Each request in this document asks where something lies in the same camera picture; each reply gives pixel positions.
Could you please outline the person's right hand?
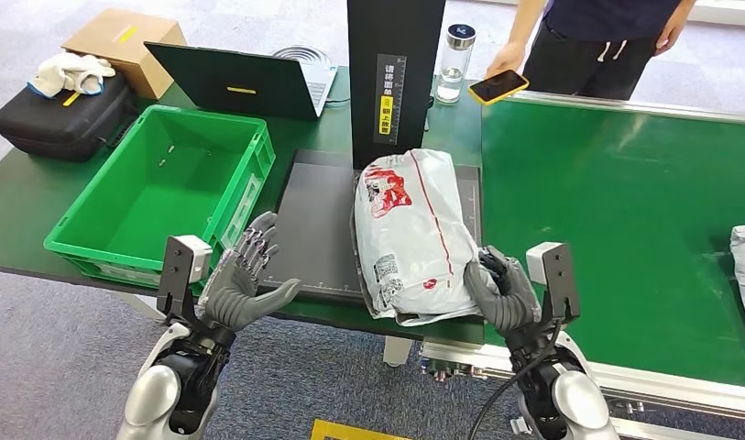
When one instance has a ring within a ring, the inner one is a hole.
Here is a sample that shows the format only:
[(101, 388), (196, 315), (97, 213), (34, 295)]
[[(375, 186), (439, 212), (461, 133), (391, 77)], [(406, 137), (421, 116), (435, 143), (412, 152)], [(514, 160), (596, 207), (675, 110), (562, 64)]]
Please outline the person's right hand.
[(507, 70), (516, 72), (525, 59), (526, 44), (524, 42), (509, 42), (496, 54), (486, 69), (485, 78), (493, 77)]

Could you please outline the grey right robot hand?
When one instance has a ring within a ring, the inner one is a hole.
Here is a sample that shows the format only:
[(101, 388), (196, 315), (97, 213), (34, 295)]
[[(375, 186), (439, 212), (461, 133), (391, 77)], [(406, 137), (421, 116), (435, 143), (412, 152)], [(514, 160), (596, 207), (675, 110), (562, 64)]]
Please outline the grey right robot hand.
[(541, 306), (522, 265), (493, 246), (482, 247), (466, 264), (464, 282), (482, 316), (503, 337), (541, 319)]

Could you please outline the person's left hand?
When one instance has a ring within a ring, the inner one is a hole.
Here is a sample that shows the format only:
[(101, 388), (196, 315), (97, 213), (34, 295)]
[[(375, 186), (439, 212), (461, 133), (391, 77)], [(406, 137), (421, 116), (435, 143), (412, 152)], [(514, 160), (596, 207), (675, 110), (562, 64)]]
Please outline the person's left hand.
[(656, 42), (654, 56), (665, 53), (675, 45), (685, 28), (686, 21), (687, 16), (672, 14)]

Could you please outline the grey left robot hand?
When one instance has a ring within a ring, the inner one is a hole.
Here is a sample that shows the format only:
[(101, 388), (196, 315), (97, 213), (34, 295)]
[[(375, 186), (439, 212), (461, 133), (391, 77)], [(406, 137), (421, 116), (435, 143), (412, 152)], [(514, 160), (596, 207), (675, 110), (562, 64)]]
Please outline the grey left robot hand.
[(199, 300), (204, 318), (239, 332), (296, 297), (299, 279), (286, 280), (274, 291), (258, 292), (258, 275), (279, 249), (271, 243), (276, 222), (277, 215), (271, 211), (259, 215), (224, 252)]

